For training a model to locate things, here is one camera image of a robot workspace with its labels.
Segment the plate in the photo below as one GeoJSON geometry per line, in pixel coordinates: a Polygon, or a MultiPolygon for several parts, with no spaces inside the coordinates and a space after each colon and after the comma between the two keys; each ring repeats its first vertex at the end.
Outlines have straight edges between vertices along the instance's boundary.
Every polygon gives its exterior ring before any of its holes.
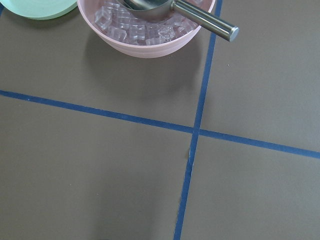
{"type": "Polygon", "coordinates": [[[77,0],[0,0],[0,2],[13,13],[36,20],[60,17],[77,6],[77,0]]]}

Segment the green plate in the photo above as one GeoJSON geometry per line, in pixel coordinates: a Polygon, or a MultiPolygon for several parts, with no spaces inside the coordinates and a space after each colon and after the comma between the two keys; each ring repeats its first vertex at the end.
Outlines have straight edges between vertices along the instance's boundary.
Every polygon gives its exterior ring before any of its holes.
{"type": "Polygon", "coordinates": [[[0,2],[13,13],[36,20],[60,17],[77,6],[76,0],[0,0],[0,2]]]}

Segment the pink container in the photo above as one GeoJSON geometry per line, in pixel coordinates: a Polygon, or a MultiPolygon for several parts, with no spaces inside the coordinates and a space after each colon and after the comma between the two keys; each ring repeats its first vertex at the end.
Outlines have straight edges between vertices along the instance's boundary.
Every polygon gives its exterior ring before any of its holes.
{"type": "MultiPolygon", "coordinates": [[[[208,12],[211,12],[215,5],[215,1],[216,0],[203,0],[202,8],[208,12]]],[[[201,28],[201,26],[198,26],[196,29],[175,40],[158,45],[131,45],[116,41],[106,36],[92,24],[94,21],[95,12],[98,9],[99,0],[77,0],[77,4],[86,23],[94,30],[96,34],[98,34],[100,38],[121,53],[137,58],[158,58],[172,54],[186,45],[201,28]]]]}

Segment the scoop handle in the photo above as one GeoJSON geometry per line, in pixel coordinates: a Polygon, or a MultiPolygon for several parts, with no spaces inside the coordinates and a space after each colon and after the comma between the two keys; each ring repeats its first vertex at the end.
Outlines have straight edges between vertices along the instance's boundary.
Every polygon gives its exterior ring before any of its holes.
{"type": "Polygon", "coordinates": [[[238,35],[239,28],[237,26],[224,21],[189,2],[184,0],[174,0],[171,7],[174,11],[179,12],[186,18],[194,21],[229,42],[232,42],[238,35]]]}

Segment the blue line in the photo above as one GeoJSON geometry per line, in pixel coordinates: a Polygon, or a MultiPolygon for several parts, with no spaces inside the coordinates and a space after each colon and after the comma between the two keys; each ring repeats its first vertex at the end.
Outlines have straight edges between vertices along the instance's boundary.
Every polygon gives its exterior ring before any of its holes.
{"type": "MultiPolygon", "coordinates": [[[[222,8],[222,0],[218,0],[216,7],[215,7],[215,12],[214,12],[214,14],[218,17],[220,16],[221,8],[222,8]]],[[[214,56],[215,45],[216,45],[216,35],[212,33],[211,37],[210,37],[210,43],[209,43],[209,47],[208,47],[207,56],[206,56],[204,73],[203,73],[203,78],[202,78],[202,83],[201,83],[201,90],[200,90],[198,105],[197,105],[196,114],[195,114],[193,133],[192,133],[191,143],[190,143],[189,159],[186,164],[186,169],[185,169],[185,174],[184,174],[184,181],[183,181],[182,192],[181,192],[181,200],[180,200],[180,205],[179,205],[178,216],[177,216],[177,221],[176,221],[176,225],[175,225],[173,240],[180,240],[181,239],[182,228],[183,228],[184,219],[185,219],[187,200],[188,200],[188,195],[189,195],[192,170],[193,170],[193,165],[194,165],[194,161],[195,161],[198,138],[199,138],[199,133],[200,133],[201,120],[202,120],[202,115],[203,115],[203,111],[204,111],[204,105],[205,105],[205,100],[206,100],[206,93],[207,93],[207,88],[208,88],[208,83],[209,83],[209,76],[210,76],[212,60],[213,60],[213,56],[214,56]]]]}
{"type": "Polygon", "coordinates": [[[305,149],[296,148],[292,146],[286,146],[286,145],[276,144],[276,143],[267,142],[267,141],[254,140],[246,137],[234,136],[230,134],[220,133],[216,131],[202,130],[202,129],[200,130],[200,135],[214,138],[214,139],[220,139],[220,140],[225,140],[229,142],[251,145],[259,148],[271,149],[271,150],[285,152],[289,154],[302,155],[305,157],[320,159],[320,152],[317,152],[317,151],[305,150],[305,149]]]}
{"type": "Polygon", "coordinates": [[[5,97],[9,97],[9,98],[25,100],[25,101],[29,101],[29,102],[33,102],[33,103],[54,106],[54,107],[58,107],[58,108],[69,109],[69,110],[74,110],[74,111],[88,113],[88,114],[94,114],[94,115],[99,115],[99,116],[104,116],[104,117],[109,117],[109,118],[114,118],[114,119],[120,119],[120,120],[155,126],[155,127],[164,128],[164,129],[176,130],[176,131],[189,133],[189,134],[191,134],[193,132],[193,128],[190,126],[184,126],[184,125],[169,123],[169,122],[165,122],[165,121],[152,120],[152,119],[148,119],[148,118],[143,118],[143,117],[132,116],[132,115],[127,115],[127,114],[123,114],[123,113],[113,112],[113,111],[97,109],[97,108],[93,108],[93,107],[89,107],[89,106],[82,106],[82,105],[67,103],[67,102],[63,102],[63,101],[51,100],[51,99],[37,97],[37,96],[30,96],[30,95],[26,95],[26,94],[11,92],[11,91],[0,90],[0,95],[5,96],[5,97]]]}
{"type": "Polygon", "coordinates": [[[1,16],[2,11],[4,10],[4,8],[5,8],[5,6],[3,6],[3,5],[1,4],[1,2],[0,2],[0,16],[1,16]]]}

